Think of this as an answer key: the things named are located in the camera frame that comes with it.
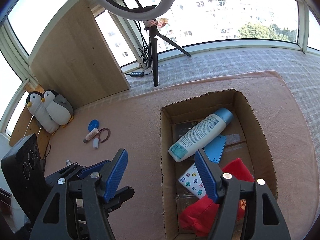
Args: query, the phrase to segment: screw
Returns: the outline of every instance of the screw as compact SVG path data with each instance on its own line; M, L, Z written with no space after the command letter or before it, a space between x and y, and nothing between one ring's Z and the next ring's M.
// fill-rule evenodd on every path
M265 184L265 181L263 179L257 179L257 183L262 186Z
M231 179L232 178L232 175L230 173L223 173L222 175L225 179Z
M95 178L97 178L99 176L100 176L100 174L98 172L93 172L93 173L90 174L90 177L93 178L93 179L95 179Z
M58 179L58 184L63 184L66 182L65 178Z

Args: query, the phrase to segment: penguin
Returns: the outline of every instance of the penguin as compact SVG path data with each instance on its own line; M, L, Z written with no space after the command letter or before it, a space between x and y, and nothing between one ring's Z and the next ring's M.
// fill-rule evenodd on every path
M54 90L46 90L42 94L42 104L47 109L51 118L60 125L66 125L73 120L71 104Z
M40 92L31 92L27 97L27 108L38 120L42 128L48 133L54 133L59 128L59 125L50 117L48 111L42 105L41 96Z

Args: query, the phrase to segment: red cloth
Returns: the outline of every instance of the red cloth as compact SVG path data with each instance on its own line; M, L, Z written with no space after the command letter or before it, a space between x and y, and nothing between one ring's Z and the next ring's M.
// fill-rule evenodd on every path
M228 163L223 172L231 173L239 180L254 182L252 175L240 158ZM207 236L218 211L215 204L207 195L196 203L188 206L179 216L179 222L183 229L195 231L197 236ZM244 217L245 200L239 201L237 220Z

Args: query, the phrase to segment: blue phone case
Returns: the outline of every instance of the blue phone case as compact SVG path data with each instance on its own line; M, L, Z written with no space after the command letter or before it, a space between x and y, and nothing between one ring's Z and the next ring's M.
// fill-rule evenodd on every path
M204 147L204 152L211 162L219 163L224 146L226 145L226 141L227 137L219 134L207 146Z

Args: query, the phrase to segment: camera lens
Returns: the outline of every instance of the camera lens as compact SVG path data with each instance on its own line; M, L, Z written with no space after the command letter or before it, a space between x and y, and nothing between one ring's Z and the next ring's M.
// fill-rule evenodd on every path
M30 178L30 171L29 171L29 167L28 167L27 163L23 163L22 170L23 170L24 177L26 179L29 179Z
M31 169L34 169L36 166L36 158L31 150L28 153L28 160L29 160Z
M39 149L38 149L38 146L35 145L35 156L38 158L39 156Z

